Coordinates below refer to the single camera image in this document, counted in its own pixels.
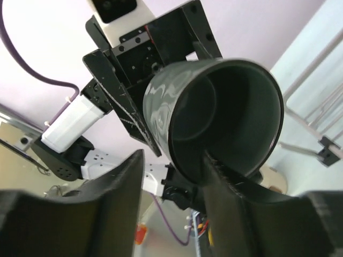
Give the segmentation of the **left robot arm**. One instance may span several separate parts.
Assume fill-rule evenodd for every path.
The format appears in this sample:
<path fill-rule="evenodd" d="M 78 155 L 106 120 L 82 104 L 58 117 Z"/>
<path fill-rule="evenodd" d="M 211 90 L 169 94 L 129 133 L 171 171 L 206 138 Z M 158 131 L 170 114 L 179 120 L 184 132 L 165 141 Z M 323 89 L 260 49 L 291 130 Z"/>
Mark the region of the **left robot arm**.
<path fill-rule="evenodd" d="M 161 156 L 160 144 L 143 120 L 143 95 L 155 72 L 195 52 L 201 59 L 220 57 L 200 1 L 189 1 L 156 18 L 143 1 L 136 1 L 139 18 L 127 13 L 110 23 L 99 14 L 86 22 L 97 50 L 87 56 L 91 72 L 102 67 L 114 78 L 115 88 L 98 84 L 99 73 L 56 118 L 52 128 L 35 140 L 33 150 L 55 175 L 66 181 L 89 179 L 91 163 L 105 169 L 107 154 L 97 151 L 83 134 L 104 115 L 114 111 L 129 136 Z"/>

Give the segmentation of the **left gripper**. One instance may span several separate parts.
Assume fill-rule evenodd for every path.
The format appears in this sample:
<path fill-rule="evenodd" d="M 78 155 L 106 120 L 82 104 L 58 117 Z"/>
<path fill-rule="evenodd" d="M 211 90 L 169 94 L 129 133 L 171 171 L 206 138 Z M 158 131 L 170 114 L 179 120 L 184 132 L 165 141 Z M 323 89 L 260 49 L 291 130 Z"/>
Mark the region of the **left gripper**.
<path fill-rule="evenodd" d="M 199 60 L 222 58 L 200 1 L 187 1 L 149 23 L 120 37 L 110 47 L 95 28 L 92 18 L 86 30 L 97 50 L 83 62 L 104 92 L 131 138 L 162 153 L 144 121 L 143 114 L 125 88 L 142 84 L 161 68 L 186 60 L 195 53 Z"/>

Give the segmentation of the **beige patterned mug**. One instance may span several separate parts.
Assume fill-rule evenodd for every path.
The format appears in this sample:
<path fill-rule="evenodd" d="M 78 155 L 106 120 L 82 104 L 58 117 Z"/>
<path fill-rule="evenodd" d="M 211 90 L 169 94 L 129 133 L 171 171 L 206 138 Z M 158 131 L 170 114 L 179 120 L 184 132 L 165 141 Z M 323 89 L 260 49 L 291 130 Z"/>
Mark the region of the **beige patterned mug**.
<path fill-rule="evenodd" d="M 287 181 L 282 174 L 276 172 L 267 165 L 263 165 L 260 168 L 260 173 L 262 174 L 263 178 L 260 182 L 261 186 L 282 194 L 287 193 Z"/>

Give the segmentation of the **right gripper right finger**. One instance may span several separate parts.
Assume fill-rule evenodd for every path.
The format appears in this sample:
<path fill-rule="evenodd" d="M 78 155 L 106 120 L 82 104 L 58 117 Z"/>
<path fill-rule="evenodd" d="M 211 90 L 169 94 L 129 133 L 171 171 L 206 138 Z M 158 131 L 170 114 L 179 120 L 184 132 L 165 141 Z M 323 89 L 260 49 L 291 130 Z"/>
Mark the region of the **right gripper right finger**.
<path fill-rule="evenodd" d="M 288 196 L 203 154 L 215 256 L 342 256 L 342 191 Z"/>

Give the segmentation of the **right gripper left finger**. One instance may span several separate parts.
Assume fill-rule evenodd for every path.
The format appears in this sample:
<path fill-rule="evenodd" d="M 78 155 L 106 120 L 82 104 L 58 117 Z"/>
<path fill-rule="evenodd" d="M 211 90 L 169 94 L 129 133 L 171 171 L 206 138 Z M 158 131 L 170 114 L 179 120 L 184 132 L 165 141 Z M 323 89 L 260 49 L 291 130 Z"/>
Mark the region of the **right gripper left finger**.
<path fill-rule="evenodd" d="M 1 256 L 131 256 L 144 152 L 65 196 L 1 191 Z"/>

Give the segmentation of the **dark grey mug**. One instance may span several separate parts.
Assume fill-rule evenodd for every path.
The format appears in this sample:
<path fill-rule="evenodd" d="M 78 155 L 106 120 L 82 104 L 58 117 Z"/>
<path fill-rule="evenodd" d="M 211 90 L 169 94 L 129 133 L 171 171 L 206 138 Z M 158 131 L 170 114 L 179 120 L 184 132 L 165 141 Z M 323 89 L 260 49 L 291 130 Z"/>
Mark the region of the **dark grey mug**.
<path fill-rule="evenodd" d="M 170 64 L 148 83 L 143 114 L 175 169 L 201 184 L 202 156 L 250 176 L 273 152 L 284 121 L 274 76 L 245 59 Z"/>

